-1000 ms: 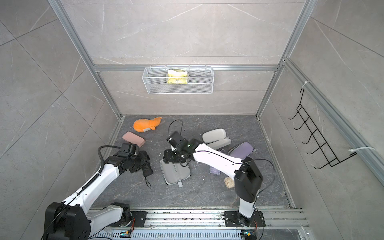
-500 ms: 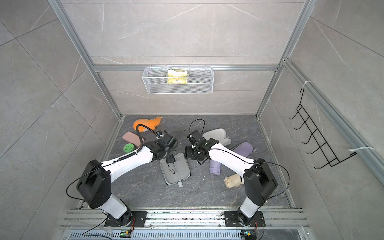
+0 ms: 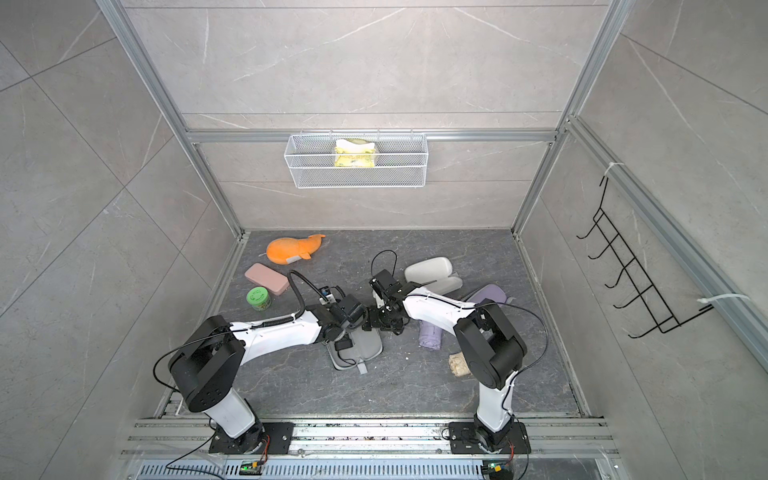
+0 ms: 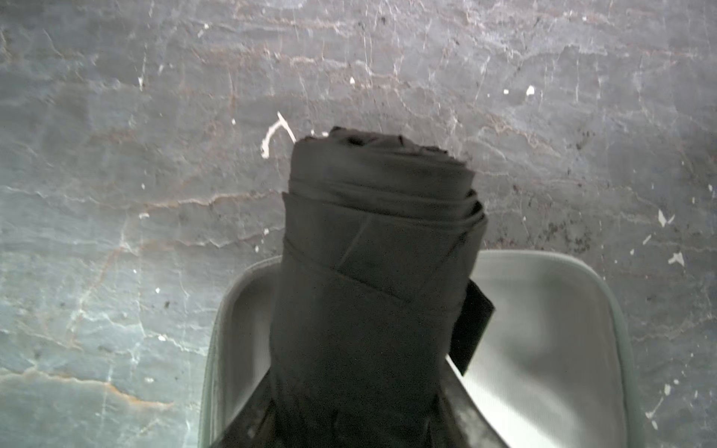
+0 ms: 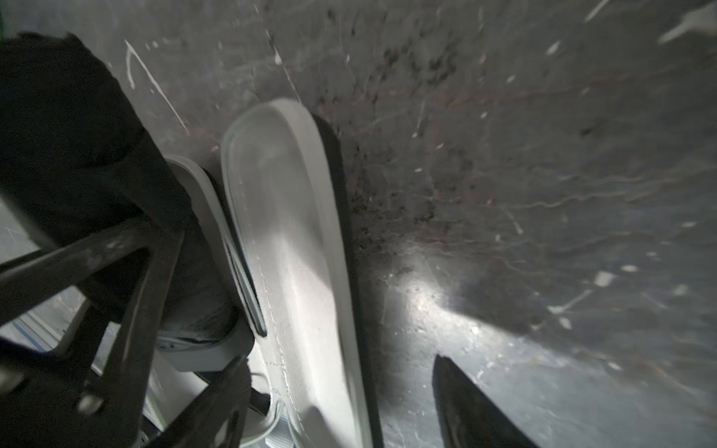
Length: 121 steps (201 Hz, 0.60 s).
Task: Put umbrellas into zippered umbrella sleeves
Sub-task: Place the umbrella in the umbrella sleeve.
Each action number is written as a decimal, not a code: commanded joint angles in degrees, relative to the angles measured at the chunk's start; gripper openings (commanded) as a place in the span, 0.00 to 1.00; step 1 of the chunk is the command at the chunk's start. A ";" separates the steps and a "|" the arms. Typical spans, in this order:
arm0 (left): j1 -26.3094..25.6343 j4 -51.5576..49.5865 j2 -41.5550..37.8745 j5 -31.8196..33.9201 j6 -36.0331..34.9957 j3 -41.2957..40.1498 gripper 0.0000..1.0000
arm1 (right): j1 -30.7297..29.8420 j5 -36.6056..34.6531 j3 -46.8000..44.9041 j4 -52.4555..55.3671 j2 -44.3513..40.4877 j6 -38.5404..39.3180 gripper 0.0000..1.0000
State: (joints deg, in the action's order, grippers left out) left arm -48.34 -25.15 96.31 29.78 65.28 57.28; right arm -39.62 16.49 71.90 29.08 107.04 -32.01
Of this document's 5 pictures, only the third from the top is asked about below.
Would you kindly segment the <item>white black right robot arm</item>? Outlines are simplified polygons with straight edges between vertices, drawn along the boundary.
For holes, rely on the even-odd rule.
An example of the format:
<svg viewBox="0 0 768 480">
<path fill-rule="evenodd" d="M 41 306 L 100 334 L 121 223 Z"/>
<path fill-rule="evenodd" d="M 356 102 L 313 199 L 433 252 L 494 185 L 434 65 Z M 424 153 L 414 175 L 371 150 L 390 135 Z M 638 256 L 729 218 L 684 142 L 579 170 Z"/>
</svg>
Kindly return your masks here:
<svg viewBox="0 0 768 480">
<path fill-rule="evenodd" d="M 477 430 L 488 436 L 507 431 L 513 423 L 514 381 L 523 369 L 528 347 L 502 306 L 489 300 L 461 302 L 413 282 L 402 284 L 387 270 L 377 273 L 370 285 L 385 323 L 418 320 L 455 336 L 470 373 L 479 382 Z"/>
</svg>

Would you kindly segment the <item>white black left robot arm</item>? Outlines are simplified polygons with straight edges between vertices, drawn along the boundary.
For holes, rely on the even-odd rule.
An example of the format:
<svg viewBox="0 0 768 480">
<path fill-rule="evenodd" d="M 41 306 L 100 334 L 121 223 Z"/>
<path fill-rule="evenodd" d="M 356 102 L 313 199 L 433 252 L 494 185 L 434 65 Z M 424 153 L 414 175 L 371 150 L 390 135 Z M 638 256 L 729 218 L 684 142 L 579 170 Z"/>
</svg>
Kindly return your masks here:
<svg viewBox="0 0 768 480">
<path fill-rule="evenodd" d="M 328 343 L 359 326 L 366 307 L 349 295 L 325 305 L 257 322 L 206 319 L 168 361 L 168 370 L 187 409 L 204 413 L 231 439 L 260 429 L 260 421 L 233 387 L 240 367 L 294 346 Z"/>
</svg>

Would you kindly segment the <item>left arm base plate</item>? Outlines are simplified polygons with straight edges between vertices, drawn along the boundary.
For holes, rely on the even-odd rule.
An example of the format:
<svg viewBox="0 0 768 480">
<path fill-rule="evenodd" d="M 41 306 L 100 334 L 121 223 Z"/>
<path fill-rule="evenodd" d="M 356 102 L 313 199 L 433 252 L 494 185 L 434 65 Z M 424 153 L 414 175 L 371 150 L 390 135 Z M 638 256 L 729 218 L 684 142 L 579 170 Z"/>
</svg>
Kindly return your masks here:
<svg viewBox="0 0 768 480">
<path fill-rule="evenodd" d="M 293 422 L 257 422 L 237 438 L 229 437 L 218 426 L 209 446 L 211 454 L 246 455 L 263 453 L 287 454 L 293 437 Z"/>
</svg>

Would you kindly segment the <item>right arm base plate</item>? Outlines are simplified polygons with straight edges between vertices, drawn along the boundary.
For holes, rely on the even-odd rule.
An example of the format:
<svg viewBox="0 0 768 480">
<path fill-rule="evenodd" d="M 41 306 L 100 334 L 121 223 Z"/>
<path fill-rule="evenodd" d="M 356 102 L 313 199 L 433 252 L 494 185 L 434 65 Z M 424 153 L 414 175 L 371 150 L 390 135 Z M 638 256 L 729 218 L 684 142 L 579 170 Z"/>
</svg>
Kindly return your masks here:
<svg viewBox="0 0 768 480">
<path fill-rule="evenodd" d="M 450 422 L 443 436 L 452 454 L 531 453 L 526 427 L 515 420 L 499 432 L 491 432 L 480 422 Z"/>
</svg>

